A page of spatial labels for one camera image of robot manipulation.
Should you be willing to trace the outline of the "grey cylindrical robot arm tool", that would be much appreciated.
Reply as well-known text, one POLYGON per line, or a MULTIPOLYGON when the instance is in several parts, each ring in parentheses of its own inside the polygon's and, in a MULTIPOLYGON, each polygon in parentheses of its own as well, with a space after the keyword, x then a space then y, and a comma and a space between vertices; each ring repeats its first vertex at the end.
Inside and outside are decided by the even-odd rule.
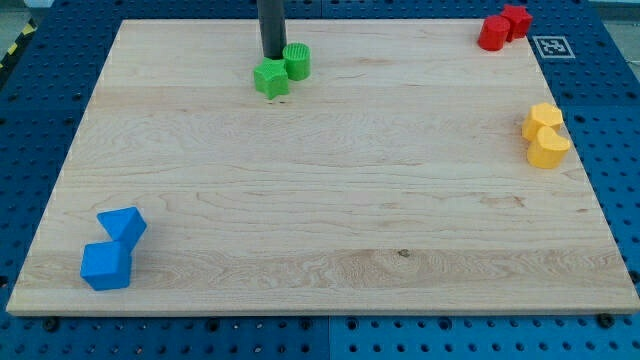
POLYGON ((257 0, 258 21, 263 55, 279 60, 287 45, 285 7, 283 0, 257 0))

